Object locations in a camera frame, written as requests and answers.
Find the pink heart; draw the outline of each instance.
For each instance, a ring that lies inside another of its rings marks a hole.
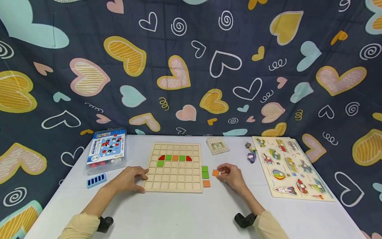
[[[53,69],[48,67],[47,65],[43,65],[37,62],[33,62],[33,64],[36,70],[42,75],[48,75],[47,72],[53,72]]]
[[[99,124],[106,124],[106,123],[111,121],[108,117],[106,117],[102,114],[96,114],[96,116],[99,118],[99,119],[97,119],[97,123],[99,123]]]
[[[101,92],[110,82],[110,77],[97,64],[83,58],[70,61],[70,68],[76,78],[70,83],[70,88],[80,96],[94,96]]]
[[[261,109],[261,114],[265,116],[261,122],[265,124],[272,123],[273,121],[277,120],[284,112],[285,109],[279,103],[268,103]]]
[[[279,82],[277,88],[278,88],[278,89],[283,88],[283,86],[285,85],[285,83],[286,83],[287,81],[288,81],[288,80],[285,79],[284,77],[279,77],[279,78],[277,78],[277,82]]]
[[[107,9],[114,13],[123,14],[125,11],[123,9],[123,0],[114,0],[114,2],[107,2]]]
[[[253,118],[253,116],[251,116],[246,121],[249,123],[252,123],[252,122],[255,122],[255,119]]]
[[[183,106],[183,109],[178,110],[175,114],[178,120],[182,121],[196,121],[196,109],[194,106],[187,104]]]

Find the blue block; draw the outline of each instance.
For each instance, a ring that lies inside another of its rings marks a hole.
[[[87,188],[91,188],[94,186],[97,186],[98,184],[106,182],[106,174],[100,174],[98,176],[92,177],[91,179],[88,179],[86,182]]]

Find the light blue heart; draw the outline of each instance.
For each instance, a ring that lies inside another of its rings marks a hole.
[[[295,93],[290,97],[290,102],[297,103],[305,96],[312,94],[314,90],[310,87],[309,82],[298,83],[295,87]]]
[[[247,112],[248,109],[249,109],[249,105],[246,104],[245,106],[243,106],[243,108],[239,107],[238,111],[240,111],[240,112]]]
[[[381,29],[375,29],[373,27],[374,22],[381,16],[381,13],[382,13],[381,8],[377,7],[373,3],[373,0],[366,0],[365,5],[370,11],[375,12],[375,14],[372,15],[371,18],[366,23],[366,26],[365,26],[366,32],[372,35],[382,34]]]
[[[143,131],[139,130],[139,129],[135,129],[135,132],[137,133],[137,135],[146,135]]]
[[[228,132],[224,132],[224,136],[242,136],[248,132],[246,128],[237,128],[235,130],[230,130]]]
[[[33,12],[29,0],[0,0],[0,6],[0,19],[10,37],[50,49],[69,45],[68,36],[60,29],[32,23]]]
[[[128,85],[121,86],[120,92],[122,94],[122,103],[126,107],[134,108],[140,105],[143,101],[146,100],[136,88]]]
[[[71,99],[68,96],[66,96],[65,94],[63,94],[59,91],[54,93],[54,95],[53,95],[54,102],[58,103],[61,99],[64,101],[71,101]]]
[[[183,0],[183,2],[191,4],[191,5],[199,5],[199,4],[202,4],[206,1],[208,1],[208,0]]]
[[[375,183],[373,183],[373,188],[381,193],[379,195],[379,200],[382,202],[382,184],[375,182]]]
[[[305,56],[305,58],[302,59],[297,65],[298,72],[303,72],[304,70],[308,69],[308,67],[311,66],[322,54],[322,52],[317,48],[316,44],[311,41],[304,42],[301,45],[300,51],[301,54]]]

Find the person's right hand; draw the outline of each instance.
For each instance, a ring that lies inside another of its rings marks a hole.
[[[241,170],[236,165],[225,163],[219,165],[217,170],[219,170],[221,174],[217,176],[217,179],[228,183],[238,193],[243,193],[244,190],[248,189]]]

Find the hand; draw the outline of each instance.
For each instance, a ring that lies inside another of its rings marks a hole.
[[[148,179],[145,173],[149,169],[143,169],[142,167],[126,167],[120,174],[118,174],[113,180],[105,185],[112,189],[115,193],[123,191],[137,191],[145,193],[145,189],[135,184],[135,179],[142,177],[142,179]]]
[[[244,182],[243,175],[241,174],[241,170],[236,165],[225,163],[219,165],[217,170],[219,170],[221,174],[217,176],[217,179],[228,183],[238,193],[242,194],[248,189]]]

